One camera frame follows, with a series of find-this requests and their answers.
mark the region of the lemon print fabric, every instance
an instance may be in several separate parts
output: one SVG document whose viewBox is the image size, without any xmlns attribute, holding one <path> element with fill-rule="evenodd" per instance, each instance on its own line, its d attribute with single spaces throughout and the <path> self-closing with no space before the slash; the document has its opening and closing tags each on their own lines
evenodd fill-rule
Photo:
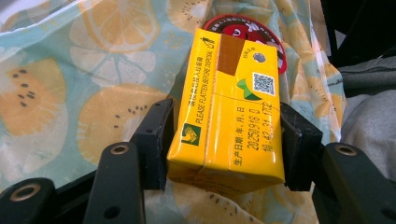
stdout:
<svg viewBox="0 0 396 224">
<path fill-rule="evenodd" d="M 110 144 L 129 141 L 151 105 L 166 94 L 145 85 L 120 84 L 97 92 L 78 117 L 78 149 L 82 157 L 99 162 Z"/>
<path fill-rule="evenodd" d="M 74 0 L 30 1 L 31 3 L 25 4 L 28 8 L 22 11 L 16 11 L 4 21 L 3 26 L 0 27 L 0 32 L 15 31 L 18 28 L 36 24 L 48 17 L 51 13 L 59 10 L 62 7 L 66 7 L 73 1 Z"/>
<path fill-rule="evenodd" d="M 90 37 L 108 51 L 145 49 L 160 31 L 151 1 L 91 0 L 78 6 Z"/>
<path fill-rule="evenodd" d="M 4 67 L 12 63 L 2 61 Z M 55 159 L 68 129 L 64 75 L 52 58 L 0 68 L 0 177 L 19 179 Z"/>
<path fill-rule="evenodd" d="M 237 203 L 216 193 L 173 183 L 174 200 L 189 223 L 262 223 Z"/>
<path fill-rule="evenodd" d="M 166 13 L 176 27 L 193 34 L 203 25 L 211 3 L 211 0 L 166 0 Z"/>
<path fill-rule="evenodd" d="M 69 36 L 74 44 L 70 48 L 73 64 L 80 73 L 90 74 L 100 87 L 142 83 L 157 63 L 156 54 L 150 50 L 108 52 L 90 38 L 82 18 L 73 21 Z"/>
<path fill-rule="evenodd" d="M 65 100 L 66 86 L 57 63 L 46 59 L 2 76 L 11 80 L 14 89 L 0 95 L 0 116 L 7 131 L 12 135 L 42 132 Z"/>
</svg>

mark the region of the orange slice print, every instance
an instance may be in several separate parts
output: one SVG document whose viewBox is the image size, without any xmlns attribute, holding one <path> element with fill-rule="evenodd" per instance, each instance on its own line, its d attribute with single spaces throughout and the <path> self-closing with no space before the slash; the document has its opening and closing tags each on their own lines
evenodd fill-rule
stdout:
<svg viewBox="0 0 396 224">
<path fill-rule="evenodd" d="M 151 105 L 165 98 L 161 91 L 136 84 L 120 84 L 97 92 L 78 118 L 77 140 L 82 157 L 97 164 L 105 147 L 129 141 Z"/>
<path fill-rule="evenodd" d="M 111 52 L 146 49 L 159 33 L 150 1 L 83 1 L 79 8 L 90 37 Z"/>
</svg>

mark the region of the gray fabric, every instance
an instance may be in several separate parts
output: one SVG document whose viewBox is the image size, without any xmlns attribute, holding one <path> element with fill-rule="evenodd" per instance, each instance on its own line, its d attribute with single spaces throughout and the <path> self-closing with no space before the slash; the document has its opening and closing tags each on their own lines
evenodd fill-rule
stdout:
<svg viewBox="0 0 396 224">
<path fill-rule="evenodd" d="M 380 172 L 396 181 L 396 91 L 347 99 L 341 142 L 363 150 Z"/>
<path fill-rule="evenodd" d="M 344 88 L 364 88 L 369 93 L 370 88 L 396 86 L 396 57 L 378 58 L 365 63 L 338 68 L 343 76 Z"/>
</svg>

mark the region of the kiwi print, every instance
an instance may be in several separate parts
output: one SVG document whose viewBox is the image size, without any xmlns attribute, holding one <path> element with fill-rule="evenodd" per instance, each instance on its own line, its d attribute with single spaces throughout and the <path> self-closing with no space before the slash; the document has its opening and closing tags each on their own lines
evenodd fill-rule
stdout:
<svg viewBox="0 0 396 224">
<path fill-rule="evenodd" d="M 331 94 L 332 107 L 337 117 L 338 126 L 341 127 L 343 121 L 343 97 L 338 94 Z"/>
<path fill-rule="evenodd" d="M 0 176 L 13 181 L 59 155 L 68 128 L 66 86 L 51 58 L 0 76 L 7 83 L 0 91 L 0 120 L 6 129 L 0 135 Z"/>
<path fill-rule="evenodd" d="M 193 34 L 195 28 L 204 23 L 211 2 L 210 0 L 167 0 L 166 13 L 175 26 Z"/>
<path fill-rule="evenodd" d="M 311 96 L 306 76 L 304 75 L 304 70 L 302 70 L 302 67 L 300 65 L 298 67 L 299 73 L 297 73 L 296 78 L 294 79 L 294 87 L 292 89 L 293 92 L 291 92 L 290 94 L 292 94 L 292 98 L 294 100 L 310 101 Z"/>
<path fill-rule="evenodd" d="M 77 141 L 82 157 L 97 164 L 105 147 L 129 141 L 151 105 L 165 98 L 161 91 L 130 83 L 97 92 L 78 117 Z"/>
<path fill-rule="evenodd" d="M 12 135 L 40 133 L 65 100 L 64 76 L 53 59 L 6 71 L 12 88 L 0 94 L 0 118 Z"/>
<path fill-rule="evenodd" d="M 329 116 L 332 102 L 328 99 L 327 92 L 322 85 L 322 80 L 319 77 L 309 77 L 307 84 L 311 91 L 311 100 L 314 102 L 315 117 Z"/>
</svg>

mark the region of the yellow juice box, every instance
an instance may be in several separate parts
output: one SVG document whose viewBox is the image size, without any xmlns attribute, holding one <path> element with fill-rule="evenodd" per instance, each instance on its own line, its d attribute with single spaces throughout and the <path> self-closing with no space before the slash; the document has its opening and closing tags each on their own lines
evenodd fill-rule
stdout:
<svg viewBox="0 0 396 224">
<path fill-rule="evenodd" d="M 284 183 L 276 48 L 198 29 L 168 177 L 237 195 Z"/>
</svg>

